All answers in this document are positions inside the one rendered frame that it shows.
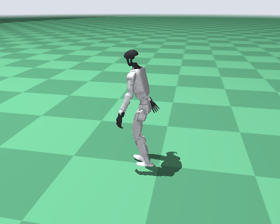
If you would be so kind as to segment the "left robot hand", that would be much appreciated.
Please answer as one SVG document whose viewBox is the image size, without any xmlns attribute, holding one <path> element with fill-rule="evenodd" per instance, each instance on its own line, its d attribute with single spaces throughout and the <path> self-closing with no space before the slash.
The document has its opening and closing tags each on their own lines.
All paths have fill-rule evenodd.
<svg viewBox="0 0 280 224">
<path fill-rule="evenodd" d="M 118 125 L 118 127 L 120 127 L 120 128 L 123 128 L 122 126 L 121 126 L 121 123 L 122 123 L 122 117 L 124 117 L 124 112 L 122 112 L 122 114 L 121 115 L 119 115 L 118 114 L 118 117 L 117 117 L 117 119 L 116 119 L 116 121 L 117 121 L 117 125 Z"/>
</svg>

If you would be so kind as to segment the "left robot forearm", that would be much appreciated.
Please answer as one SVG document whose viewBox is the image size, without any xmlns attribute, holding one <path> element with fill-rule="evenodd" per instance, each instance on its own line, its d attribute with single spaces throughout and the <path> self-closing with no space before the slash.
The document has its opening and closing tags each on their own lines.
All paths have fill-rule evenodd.
<svg viewBox="0 0 280 224">
<path fill-rule="evenodd" d="M 120 107 L 120 110 L 119 110 L 119 115 L 122 114 L 122 112 L 126 112 L 126 109 L 128 107 L 128 105 L 130 104 L 130 94 L 125 94 L 125 97 L 124 97 L 124 100 L 123 100 L 123 104 L 122 106 Z"/>
</svg>

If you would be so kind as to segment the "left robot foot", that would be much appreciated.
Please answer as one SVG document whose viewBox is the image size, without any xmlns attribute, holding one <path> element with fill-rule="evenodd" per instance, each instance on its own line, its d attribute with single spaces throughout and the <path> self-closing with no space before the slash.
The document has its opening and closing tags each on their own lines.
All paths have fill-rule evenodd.
<svg viewBox="0 0 280 224">
<path fill-rule="evenodd" d="M 146 162 L 136 162 L 136 165 L 138 165 L 138 166 L 149 166 L 149 167 L 154 166 L 153 163 L 147 164 Z"/>
</svg>

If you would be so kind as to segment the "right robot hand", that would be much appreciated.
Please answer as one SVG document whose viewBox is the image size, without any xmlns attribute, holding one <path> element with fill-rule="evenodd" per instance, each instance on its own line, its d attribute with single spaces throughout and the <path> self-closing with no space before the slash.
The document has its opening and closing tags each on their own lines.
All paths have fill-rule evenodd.
<svg viewBox="0 0 280 224">
<path fill-rule="evenodd" d="M 152 100 L 152 99 L 151 99 L 150 103 L 151 103 L 151 106 L 152 106 L 152 110 L 153 110 L 153 108 L 154 108 L 154 107 L 156 108 L 156 106 L 157 106 L 157 105 L 156 105 L 156 103 L 155 103 L 155 102 L 153 102 L 153 100 Z M 154 110 L 155 110 L 155 111 L 159 109 L 159 107 L 158 107 L 158 106 L 157 106 L 157 108 L 158 108 L 158 109 L 157 109 L 157 108 L 155 109 L 155 108 L 154 108 Z M 153 112 L 154 112 L 154 110 L 153 110 Z M 157 111 L 156 111 L 156 112 L 157 112 Z M 154 112 L 154 113 L 155 113 L 155 112 Z"/>
</svg>

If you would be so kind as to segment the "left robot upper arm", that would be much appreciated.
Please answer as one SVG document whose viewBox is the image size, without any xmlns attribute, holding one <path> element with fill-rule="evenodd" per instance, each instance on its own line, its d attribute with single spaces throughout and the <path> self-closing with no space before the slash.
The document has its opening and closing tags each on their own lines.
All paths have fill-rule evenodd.
<svg viewBox="0 0 280 224">
<path fill-rule="evenodd" d="M 136 80 L 136 72 L 130 72 L 127 74 L 127 89 L 128 94 L 130 94 L 130 99 L 133 98 L 134 81 Z"/>
</svg>

